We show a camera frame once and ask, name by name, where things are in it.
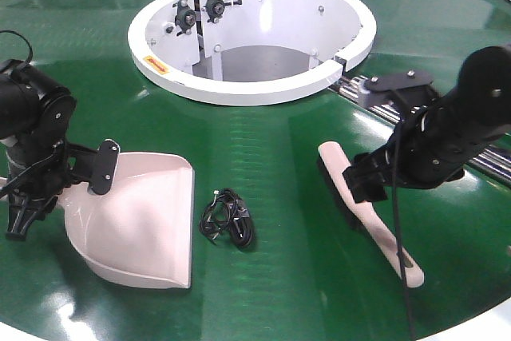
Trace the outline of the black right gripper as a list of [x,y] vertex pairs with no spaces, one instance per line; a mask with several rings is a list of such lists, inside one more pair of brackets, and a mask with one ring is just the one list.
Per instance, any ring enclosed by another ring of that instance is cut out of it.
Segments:
[[430,107],[399,122],[387,143],[361,153],[343,171],[355,202],[387,199],[386,186],[432,189],[464,176],[464,164],[491,142],[491,132],[454,109]]

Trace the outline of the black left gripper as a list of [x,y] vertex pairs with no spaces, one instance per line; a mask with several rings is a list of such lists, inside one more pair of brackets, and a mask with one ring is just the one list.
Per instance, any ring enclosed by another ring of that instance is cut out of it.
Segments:
[[1,185],[8,200],[8,240],[25,240],[30,226],[54,209],[54,197],[86,183],[100,193],[100,150],[68,142],[64,137],[43,145],[27,135],[11,135],[6,146],[9,175]]

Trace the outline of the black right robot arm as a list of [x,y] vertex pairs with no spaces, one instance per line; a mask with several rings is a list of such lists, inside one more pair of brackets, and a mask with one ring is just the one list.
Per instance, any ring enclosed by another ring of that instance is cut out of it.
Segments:
[[374,77],[358,88],[363,107],[391,104],[400,116],[387,143],[355,156],[343,176],[355,202],[386,199],[384,188],[432,189],[510,131],[510,47],[489,46],[463,62],[440,96],[424,71]]

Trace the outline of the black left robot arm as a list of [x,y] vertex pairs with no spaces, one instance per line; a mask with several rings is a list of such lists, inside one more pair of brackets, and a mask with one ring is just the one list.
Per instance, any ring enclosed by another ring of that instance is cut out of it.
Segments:
[[6,148],[6,238],[24,240],[53,211],[65,188],[90,181],[97,150],[68,142],[77,101],[71,92],[20,60],[1,64],[1,142]]

